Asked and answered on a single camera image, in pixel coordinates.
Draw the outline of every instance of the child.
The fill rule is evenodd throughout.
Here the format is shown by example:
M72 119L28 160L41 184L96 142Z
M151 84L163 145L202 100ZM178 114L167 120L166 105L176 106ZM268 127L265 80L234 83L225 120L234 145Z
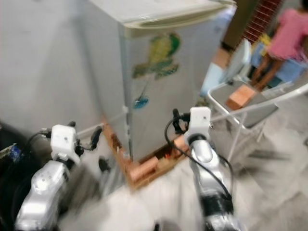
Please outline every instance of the child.
M279 18L276 34L261 65L255 71L251 85L262 91L287 59L298 59L308 36L308 0L302 0L298 10L288 9ZM272 63L270 71L258 82L262 72Z

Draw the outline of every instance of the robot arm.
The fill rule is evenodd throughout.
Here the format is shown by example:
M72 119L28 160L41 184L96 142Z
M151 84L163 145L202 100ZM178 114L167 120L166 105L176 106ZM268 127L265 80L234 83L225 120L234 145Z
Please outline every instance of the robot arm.
M230 187L228 188L230 177L221 171L223 166L220 158L208 143L211 111L207 107L194 107L190 112L189 128L184 138L195 160L191 161L190 166L194 173L205 228L207 231L243 231L233 214Z
M84 149L96 148L101 127L97 127L87 147L80 145L74 127L53 126L51 136L52 160L34 174L31 189L17 219L17 231L51 231L56 227L59 205L70 178L70 169L79 165Z

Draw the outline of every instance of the brick wall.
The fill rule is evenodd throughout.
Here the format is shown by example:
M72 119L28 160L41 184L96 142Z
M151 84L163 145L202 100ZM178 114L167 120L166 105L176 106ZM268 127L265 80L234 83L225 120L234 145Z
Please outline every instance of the brick wall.
M266 31L282 3L283 0L260 0L243 38L254 43Z

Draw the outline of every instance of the refrigerator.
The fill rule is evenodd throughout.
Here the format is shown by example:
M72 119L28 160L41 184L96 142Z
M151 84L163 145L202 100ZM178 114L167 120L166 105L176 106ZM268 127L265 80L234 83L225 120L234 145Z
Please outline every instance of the refrigerator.
M172 110L195 105L236 5L88 0L82 9L93 90L121 146L140 161L166 144Z

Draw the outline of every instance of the wooden pallet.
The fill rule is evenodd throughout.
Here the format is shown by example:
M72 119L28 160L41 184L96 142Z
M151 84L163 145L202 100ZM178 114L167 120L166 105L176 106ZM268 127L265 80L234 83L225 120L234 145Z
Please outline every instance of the wooden pallet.
M183 160L185 157L182 155L176 155L172 151L172 148L168 145L159 148L154 153L148 155L145 159L139 162L133 162L128 155L127 151L122 147L121 143L117 139L116 134L112 130L112 127L108 124L106 119L103 119L104 129L103 133L106 137L107 143L111 148L122 172L125 175L125 178L128 182L129 187L134 191L137 190L156 178L164 175L174 168L174 166ZM148 160L153 157L157 157L158 164L157 167L150 173L144 175L141 179L133 181L130 175L130 171L134 170L137 167L140 167L142 164L145 164Z

